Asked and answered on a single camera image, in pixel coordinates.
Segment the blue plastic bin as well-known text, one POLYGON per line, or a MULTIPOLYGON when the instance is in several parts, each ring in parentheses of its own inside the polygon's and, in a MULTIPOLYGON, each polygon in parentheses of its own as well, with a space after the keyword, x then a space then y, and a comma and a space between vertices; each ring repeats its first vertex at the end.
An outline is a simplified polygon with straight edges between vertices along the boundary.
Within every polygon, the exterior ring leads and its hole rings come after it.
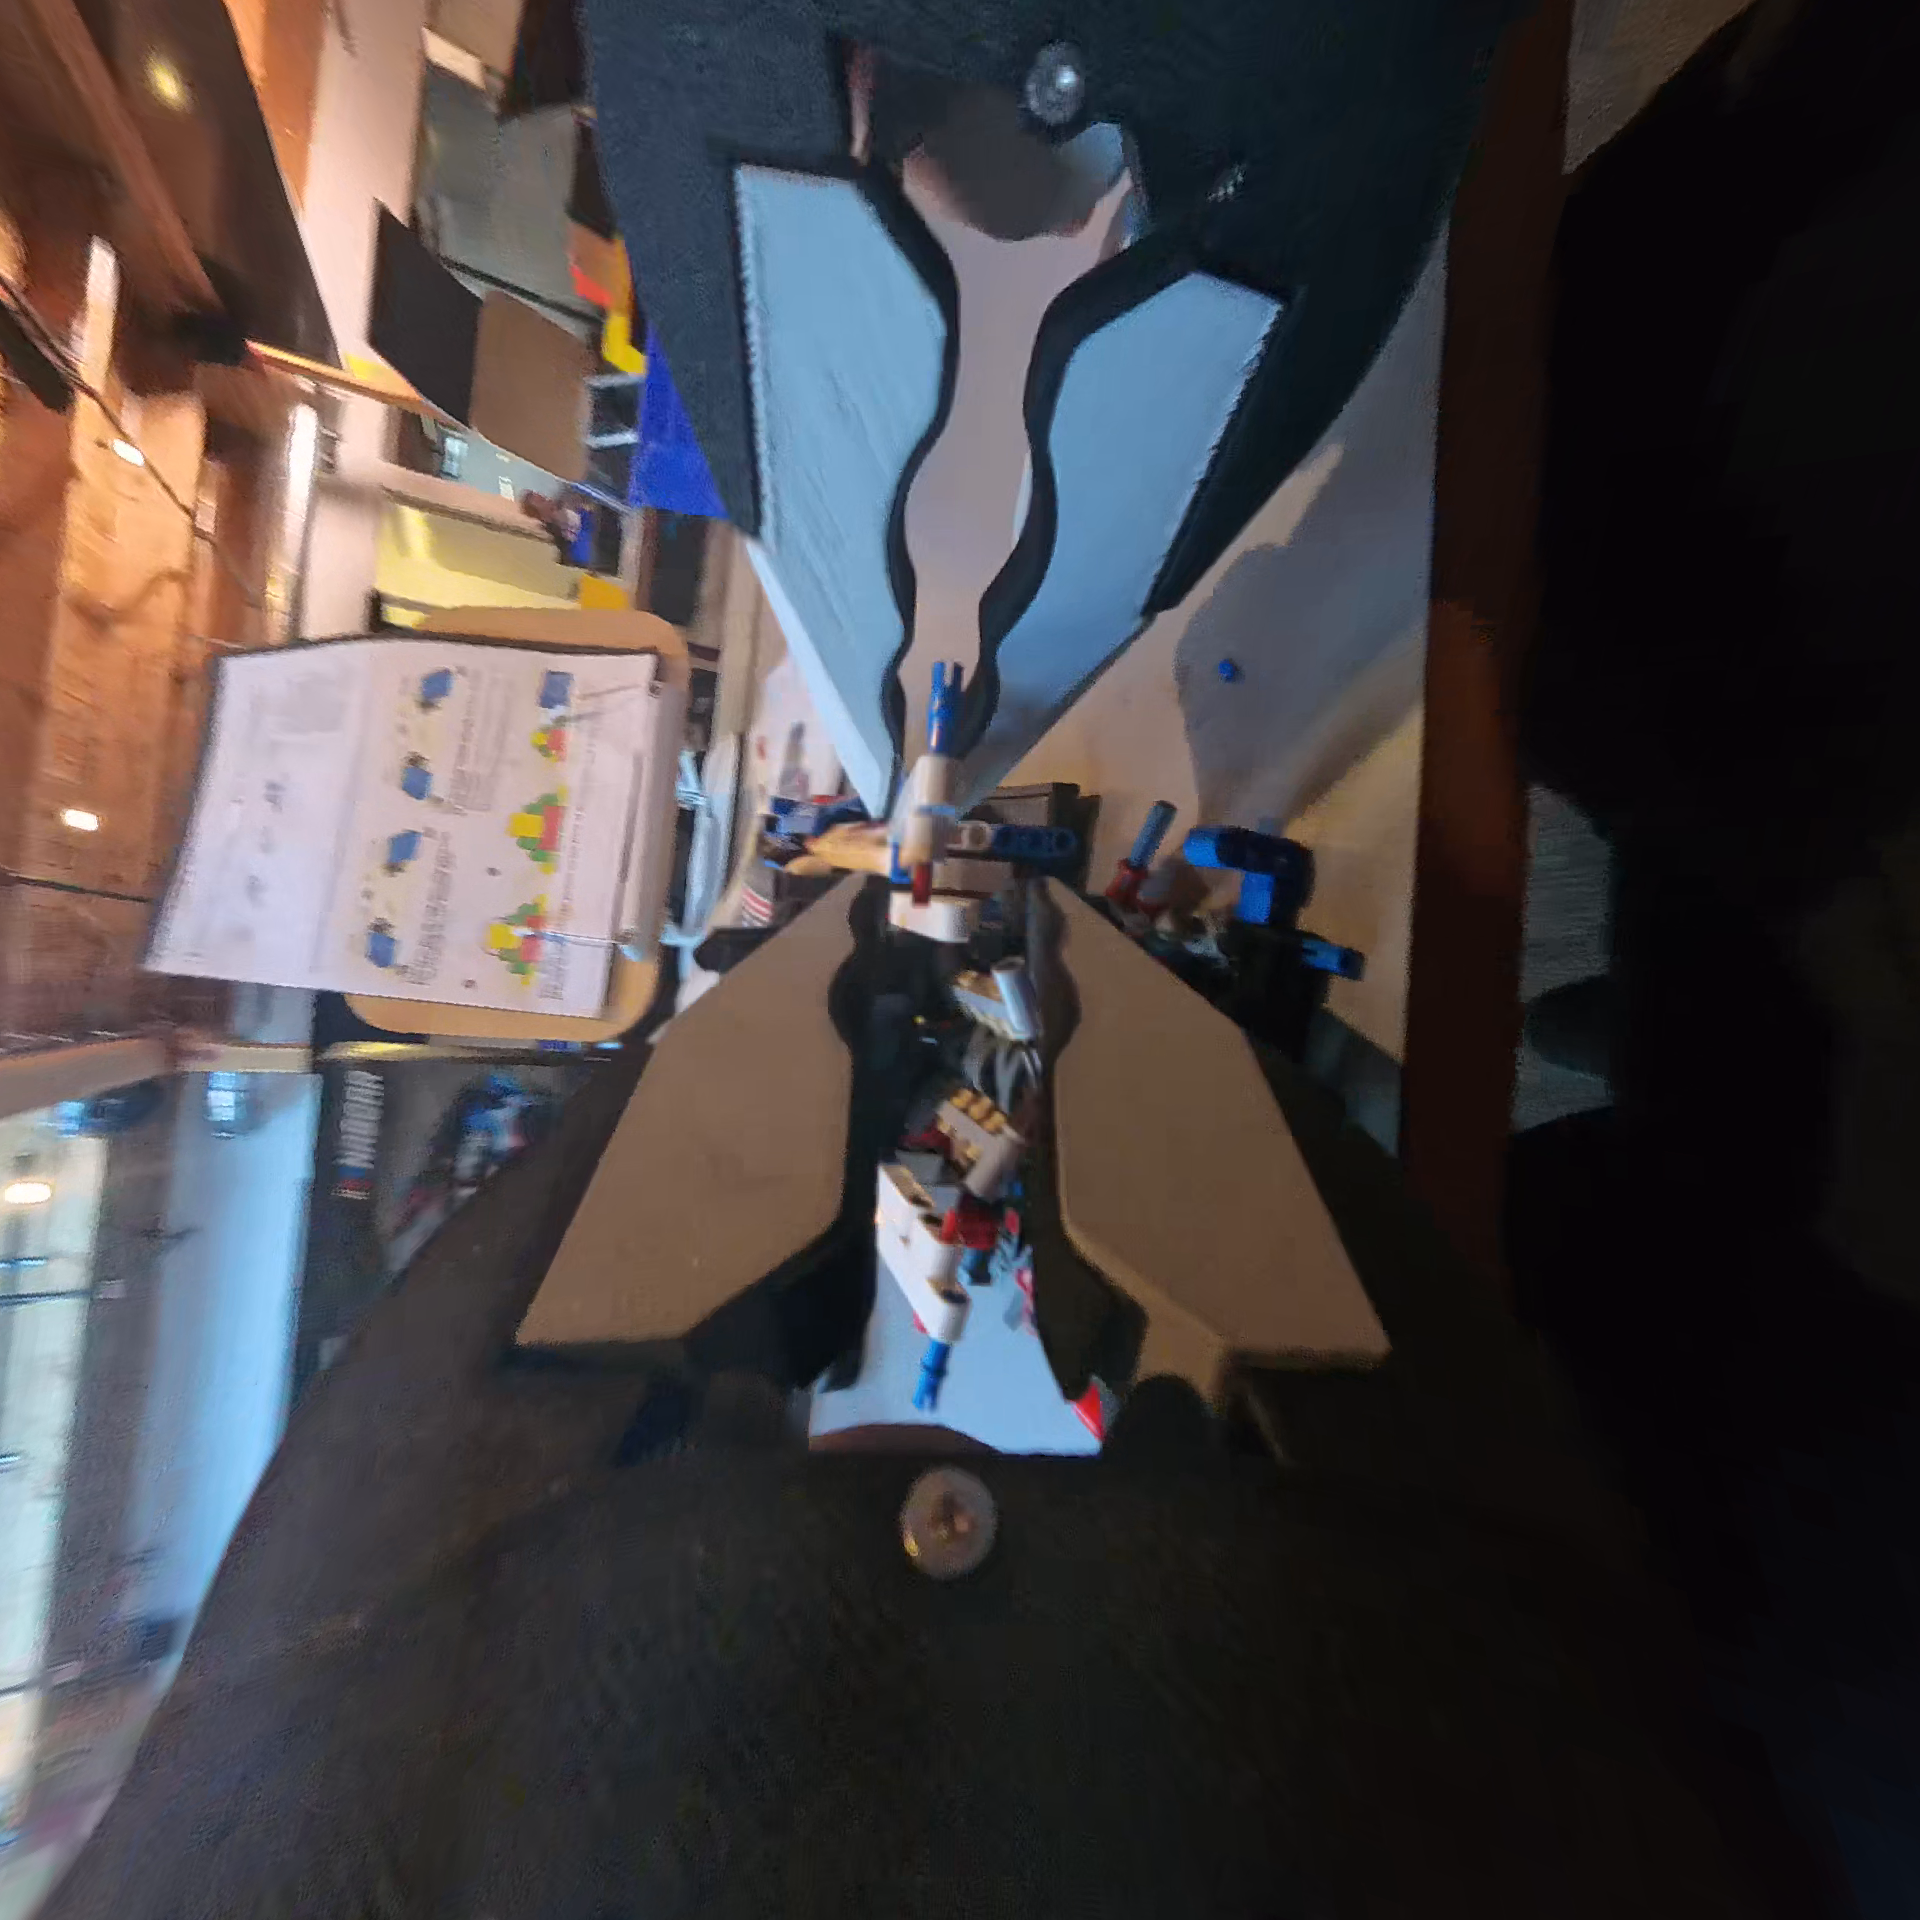
POLYGON ((729 520, 686 404, 665 363, 656 327, 644 332, 637 440, 631 454, 625 506, 686 519, 729 520))

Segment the white beam assembly with pins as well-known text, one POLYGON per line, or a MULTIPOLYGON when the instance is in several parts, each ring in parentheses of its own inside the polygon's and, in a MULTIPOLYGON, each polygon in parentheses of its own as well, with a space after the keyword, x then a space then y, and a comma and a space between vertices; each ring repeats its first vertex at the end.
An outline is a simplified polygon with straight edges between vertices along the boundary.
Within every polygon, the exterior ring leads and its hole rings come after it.
POLYGON ((958 851, 965 819, 953 795, 965 687, 960 663, 933 664, 926 749, 903 776, 886 822, 838 822, 804 843, 807 858, 826 869, 886 879, 886 925, 948 949, 974 941, 984 901, 943 875, 943 869, 968 858, 958 851))

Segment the grey desk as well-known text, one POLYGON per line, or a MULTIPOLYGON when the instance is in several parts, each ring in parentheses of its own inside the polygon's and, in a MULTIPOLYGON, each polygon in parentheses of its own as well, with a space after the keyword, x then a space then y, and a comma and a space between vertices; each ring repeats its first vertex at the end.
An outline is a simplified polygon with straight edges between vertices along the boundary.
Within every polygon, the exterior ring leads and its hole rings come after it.
MULTIPOLYGON (((1025 358, 1044 307, 1097 263, 1112 211, 1022 242, 934 207, 922 222, 953 266, 960 347, 948 424, 904 515, 919 579, 900 667, 906 752, 922 743, 929 664, 975 660, 975 603, 1024 506, 1025 358)), ((1241 826, 1308 843, 1305 922, 1365 958, 1362 981, 1327 990, 1309 1071, 1382 1150, 1401 1133, 1444 290, 1447 261, 1431 255, 1311 458, 1014 767, 1018 784, 1097 795, 1097 875, 1153 800, 1176 805, 1182 830, 1241 826), (1237 685, 1215 678, 1224 655, 1241 667, 1237 685)))

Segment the tan clipboard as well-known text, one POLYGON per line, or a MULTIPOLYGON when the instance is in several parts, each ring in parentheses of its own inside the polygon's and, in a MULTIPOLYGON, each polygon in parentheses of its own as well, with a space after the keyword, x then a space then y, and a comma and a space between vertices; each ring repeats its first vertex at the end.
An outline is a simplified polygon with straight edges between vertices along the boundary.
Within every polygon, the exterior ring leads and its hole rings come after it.
MULTIPOLYGON (((689 684, 688 644, 679 628, 652 613, 448 608, 428 614, 418 635, 497 642, 560 655, 654 655, 662 700, 673 717, 684 717, 689 684)), ((607 967, 607 1000, 599 1014, 500 1013, 370 995, 349 995, 346 1011, 381 1037, 465 1051, 537 1051, 562 1044, 597 1048, 618 1043, 654 1005, 665 964, 665 894, 680 816, 673 766, 673 754, 661 752, 658 770, 639 776, 634 821, 654 828, 656 840, 637 875, 628 879, 631 924, 607 967)))

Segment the black toy set box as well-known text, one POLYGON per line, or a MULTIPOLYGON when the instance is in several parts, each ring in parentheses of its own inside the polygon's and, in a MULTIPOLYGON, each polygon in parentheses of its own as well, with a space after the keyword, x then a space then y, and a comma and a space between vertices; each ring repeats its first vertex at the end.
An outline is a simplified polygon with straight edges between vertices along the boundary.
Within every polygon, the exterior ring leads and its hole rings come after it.
POLYGON ((326 1058, 303 1224, 294 1389, 343 1354, 408 1262, 503 1167, 546 1140, 583 1058, 385 1051, 326 1058))

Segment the toy brick race car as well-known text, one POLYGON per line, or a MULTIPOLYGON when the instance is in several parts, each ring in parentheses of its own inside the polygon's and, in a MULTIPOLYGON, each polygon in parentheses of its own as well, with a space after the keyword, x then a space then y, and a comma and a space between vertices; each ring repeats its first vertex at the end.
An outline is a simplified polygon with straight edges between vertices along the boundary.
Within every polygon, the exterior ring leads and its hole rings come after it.
MULTIPOLYGON (((871 826, 848 806, 804 806, 799 822, 809 837, 840 822, 871 826)), ((1056 879, 1074 890, 1039 853, 1072 839, 965 819, 958 851, 966 859, 943 875, 984 902, 974 941, 948 949, 890 930, 886 879, 807 858, 809 837, 799 839, 797 867, 815 894, 852 875, 873 884, 876 983, 894 1008, 866 1171, 877 1300, 850 1357, 826 1370, 826 1411, 814 1418, 814 1437, 943 1430, 993 1454, 1090 1455, 1108 1444, 1122 1403, 1137 1389, 1188 1386, 1127 1383, 1137 1314, 1069 1248, 1061 1220, 1049 1071, 1072 1003, 1049 962, 1039 886, 1056 879)), ((1074 894, 1169 972, 1116 919, 1111 898, 1074 894)), ((1313 1178, 1277 1077, 1247 1043, 1313 1178)), ((1188 1389, 1205 1408, 1224 1408, 1237 1388, 1265 1375, 1365 1375, 1377 1367, 1246 1365, 1221 1398, 1188 1389)))

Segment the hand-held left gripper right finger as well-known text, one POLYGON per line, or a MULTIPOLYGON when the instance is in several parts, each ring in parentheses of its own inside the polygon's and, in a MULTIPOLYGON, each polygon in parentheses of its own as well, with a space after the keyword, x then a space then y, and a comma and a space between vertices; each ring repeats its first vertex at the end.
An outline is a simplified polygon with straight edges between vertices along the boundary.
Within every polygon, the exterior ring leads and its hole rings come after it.
POLYGON ((1217 1400, 1255 1370, 1390 1355, 1253 1043, 1056 879, 1047 960, 1072 1003, 1049 1071, 1069 1248, 1137 1314, 1127 1383, 1217 1400))

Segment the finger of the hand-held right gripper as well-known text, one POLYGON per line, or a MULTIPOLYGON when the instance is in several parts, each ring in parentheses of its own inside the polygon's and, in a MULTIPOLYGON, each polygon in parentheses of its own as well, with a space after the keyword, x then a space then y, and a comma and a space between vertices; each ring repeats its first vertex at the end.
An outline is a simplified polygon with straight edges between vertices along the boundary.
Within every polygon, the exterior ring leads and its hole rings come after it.
POLYGON ((956 275, 886 176, 745 162, 733 198, 759 486, 748 548, 845 776, 884 819, 916 626, 904 496, 953 399, 956 275))
POLYGON ((980 598, 992 711, 958 776, 984 797, 1152 619, 1150 598, 1286 302, 1182 275, 1042 382, 1024 519, 980 598))

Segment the printed instruction sheet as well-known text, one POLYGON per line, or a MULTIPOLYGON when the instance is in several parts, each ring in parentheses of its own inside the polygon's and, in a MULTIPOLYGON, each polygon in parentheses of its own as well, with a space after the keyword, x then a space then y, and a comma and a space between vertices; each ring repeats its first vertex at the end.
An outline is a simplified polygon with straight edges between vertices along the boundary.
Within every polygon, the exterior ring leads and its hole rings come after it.
POLYGON ((586 1022, 652 955, 684 674, 479 632, 221 660, 142 967, 586 1022))

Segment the black monitor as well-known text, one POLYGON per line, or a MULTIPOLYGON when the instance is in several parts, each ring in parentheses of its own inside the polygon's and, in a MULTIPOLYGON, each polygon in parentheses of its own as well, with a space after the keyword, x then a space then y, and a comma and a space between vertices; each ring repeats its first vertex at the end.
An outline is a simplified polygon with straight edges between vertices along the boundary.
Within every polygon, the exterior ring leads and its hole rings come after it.
POLYGON ((374 206, 368 347, 446 420, 472 424, 485 303, 391 207, 374 206))

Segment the large bright window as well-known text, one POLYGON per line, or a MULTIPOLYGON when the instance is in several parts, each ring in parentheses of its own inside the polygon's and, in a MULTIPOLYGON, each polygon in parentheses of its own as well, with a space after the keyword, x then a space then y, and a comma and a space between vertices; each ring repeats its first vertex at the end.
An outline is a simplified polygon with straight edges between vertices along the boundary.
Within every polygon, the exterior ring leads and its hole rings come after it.
POLYGON ((55 1695, 96 1638, 88 1351, 110 1147, 55 1107, 1 1126, 1 1846, 29 1840, 55 1695))

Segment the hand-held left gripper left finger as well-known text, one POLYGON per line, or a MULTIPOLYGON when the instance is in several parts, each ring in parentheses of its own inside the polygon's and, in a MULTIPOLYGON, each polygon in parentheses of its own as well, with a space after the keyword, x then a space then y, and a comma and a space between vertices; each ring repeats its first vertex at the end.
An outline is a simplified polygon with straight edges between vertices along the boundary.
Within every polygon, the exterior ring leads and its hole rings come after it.
POLYGON ((513 1333, 528 1360, 821 1373, 868 1283, 845 1256, 863 877, 769 933, 658 1032, 513 1333))

